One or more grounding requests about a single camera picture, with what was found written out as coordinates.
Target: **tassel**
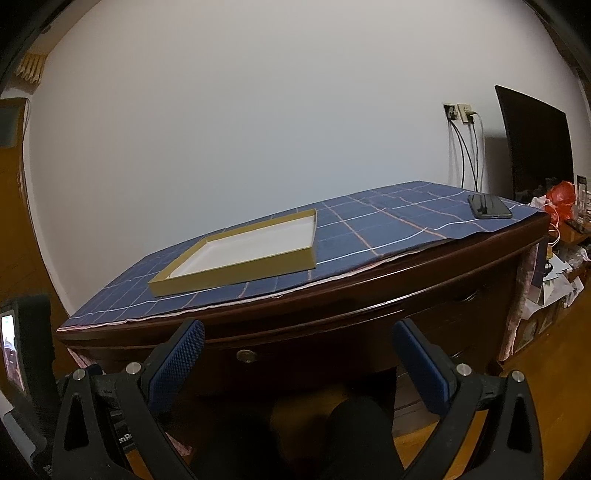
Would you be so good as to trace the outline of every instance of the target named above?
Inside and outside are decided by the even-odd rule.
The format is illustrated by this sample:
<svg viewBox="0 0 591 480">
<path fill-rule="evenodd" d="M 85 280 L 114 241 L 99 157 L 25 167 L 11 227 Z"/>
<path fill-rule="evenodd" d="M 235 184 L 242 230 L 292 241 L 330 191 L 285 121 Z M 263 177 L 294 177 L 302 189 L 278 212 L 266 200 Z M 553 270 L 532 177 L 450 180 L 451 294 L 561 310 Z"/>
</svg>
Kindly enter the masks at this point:
<svg viewBox="0 0 591 480">
<path fill-rule="evenodd" d="M 39 83 L 47 55 L 25 53 L 14 74 L 29 83 Z"/>
</svg>

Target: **wooden desk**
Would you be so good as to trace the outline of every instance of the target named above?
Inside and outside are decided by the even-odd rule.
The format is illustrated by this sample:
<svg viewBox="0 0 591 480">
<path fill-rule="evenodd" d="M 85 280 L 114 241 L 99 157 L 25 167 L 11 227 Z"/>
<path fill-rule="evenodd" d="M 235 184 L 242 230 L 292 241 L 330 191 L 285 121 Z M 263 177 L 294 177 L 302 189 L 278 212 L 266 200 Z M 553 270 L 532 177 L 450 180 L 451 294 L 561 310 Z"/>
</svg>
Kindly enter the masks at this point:
<svg viewBox="0 0 591 480">
<path fill-rule="evenodd" d="M 398 364 L 391 327 L 408 316 L 457 361 L 484 371 L 501 346 L 521 254 L 547 235 L 548 224 L 548 215 L 536 213 L 498 232 L 444 240 L 351 277 L 204 310 L 199 319 L 206 346 L 185 390 L 291 390 L 383 371 Z M 143 361 L 185 317 L 58 336 L 114 372 Z M 252 353 L 239 353 L 244 350 Z"/>
</svg>

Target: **black phone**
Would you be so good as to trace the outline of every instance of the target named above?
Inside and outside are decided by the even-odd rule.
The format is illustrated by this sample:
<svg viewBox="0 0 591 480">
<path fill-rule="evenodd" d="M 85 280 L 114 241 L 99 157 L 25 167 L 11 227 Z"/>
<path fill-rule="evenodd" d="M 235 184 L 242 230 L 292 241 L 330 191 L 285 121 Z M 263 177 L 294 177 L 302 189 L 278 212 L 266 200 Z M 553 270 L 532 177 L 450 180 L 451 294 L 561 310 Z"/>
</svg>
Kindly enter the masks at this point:
<svg viewBox="0 0 591 480">
<path fill-rule="evenodd" d="M 468 203 L 475 218 L 513 218 L 507 205 L 496 195 L 489 193 L 475 193 L 468 195 Z"/>
</svg>

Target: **gold box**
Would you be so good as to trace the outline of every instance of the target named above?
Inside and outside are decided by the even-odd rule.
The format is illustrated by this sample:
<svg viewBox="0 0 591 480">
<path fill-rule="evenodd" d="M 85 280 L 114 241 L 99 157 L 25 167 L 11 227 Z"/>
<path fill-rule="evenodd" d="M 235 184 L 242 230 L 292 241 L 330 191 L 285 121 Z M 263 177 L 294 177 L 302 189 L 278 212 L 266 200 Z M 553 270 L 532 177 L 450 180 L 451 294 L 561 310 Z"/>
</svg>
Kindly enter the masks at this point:
<svg viewBox="0 0 591 480">
<path fill-rule="evenodd" d="M 159 297 L 309 270 L 315 232 L 316 210 L 307 210 L 207 236 L 148 285 Z"/>
</svg>

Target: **wall socket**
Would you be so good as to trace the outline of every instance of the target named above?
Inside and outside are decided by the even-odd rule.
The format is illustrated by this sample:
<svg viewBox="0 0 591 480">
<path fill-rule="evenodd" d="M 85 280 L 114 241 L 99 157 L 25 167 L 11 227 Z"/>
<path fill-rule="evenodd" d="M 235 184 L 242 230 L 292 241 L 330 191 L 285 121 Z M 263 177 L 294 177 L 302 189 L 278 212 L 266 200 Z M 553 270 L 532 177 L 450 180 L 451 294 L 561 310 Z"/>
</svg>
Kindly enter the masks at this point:
<svg viewBox="0 0 591 480">
<path fill-rule="evenodd" d="M 443 109 L 445 110 L 445 116 L 448 120 L 457 120 L 459 118 L 457 115 L 457 108 L 455 104 L 444 103 Z"/>
<path fill-rule="evenodd" d="M 468 115 L 468 112 L 472 111 L 472 107 L 468 103 L 458 103 L 456 109 L 463 124 L 471 124 L 474 121 L 472 116 Z"/>
</svg>

